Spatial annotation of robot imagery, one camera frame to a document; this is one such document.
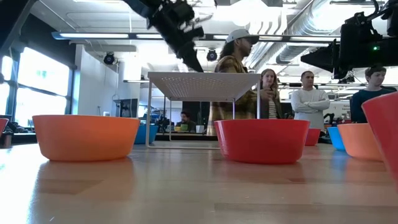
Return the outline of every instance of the plaid shirt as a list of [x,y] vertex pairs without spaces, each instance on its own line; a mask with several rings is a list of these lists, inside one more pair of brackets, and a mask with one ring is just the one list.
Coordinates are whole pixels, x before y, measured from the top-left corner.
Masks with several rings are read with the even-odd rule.
[[[233,56],[223,57],[217,64],[215,72],[222,73],[247,73],[248,70],[242,62]],[[247,91],[240,99],[235,102],[235,119],[256,118],[256,99],[254,91]],[[221,121],[233,118],[232,103],[211,102],[207,135],[216,136],[214,121]]]

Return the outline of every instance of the robotic arm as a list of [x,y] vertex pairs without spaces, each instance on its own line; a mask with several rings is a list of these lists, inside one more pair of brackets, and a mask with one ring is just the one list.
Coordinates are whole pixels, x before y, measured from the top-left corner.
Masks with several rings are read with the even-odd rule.
[[193,39],[203,37],[202,27],[194,27],[195,13],[185,0],[123,0],[131,9],[147,19],[147,28],[152,26],[161,34],[177,58],[197,72],[203,69],[197,59]]

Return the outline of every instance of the blue container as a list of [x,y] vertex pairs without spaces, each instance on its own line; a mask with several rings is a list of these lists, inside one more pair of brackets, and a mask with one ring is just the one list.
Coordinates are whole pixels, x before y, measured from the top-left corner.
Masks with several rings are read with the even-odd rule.
[[[146,134],[147,134],[146,128],[147,128],[146,125],[139,126],[134,144],[145,144],[145,138],[146,138]],[[150,126],[150,128],[149,128],[149,144],[155,141],[157,129],[158,129],[157,125]]]
[[346,148],[344,147],[343,140],[340,136],[340,132],[338,131],[337,127],[330,127],[328,128],[328,132],[330,135],[331,143],[334,148],[337,150],[345,151]]

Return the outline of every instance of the woman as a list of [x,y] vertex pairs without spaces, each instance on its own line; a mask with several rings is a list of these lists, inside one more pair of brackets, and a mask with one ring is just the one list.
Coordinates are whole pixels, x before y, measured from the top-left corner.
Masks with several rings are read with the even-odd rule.
[[282,119],[282,106],[275,71],[265,69],[261,77],[261,119]]

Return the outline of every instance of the baseball cap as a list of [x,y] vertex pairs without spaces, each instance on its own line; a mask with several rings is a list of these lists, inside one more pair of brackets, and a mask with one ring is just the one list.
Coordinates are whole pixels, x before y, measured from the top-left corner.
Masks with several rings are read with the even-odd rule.
[[228,35],[228,37],[226,38],[226,42],[230,43],[240,38],[246,38],[250,40],[252,44],[256,44],[257,42],[259,42],[260,37],[258,35],[251,35],[246,29],[237,29],[232,31],[232,33]]

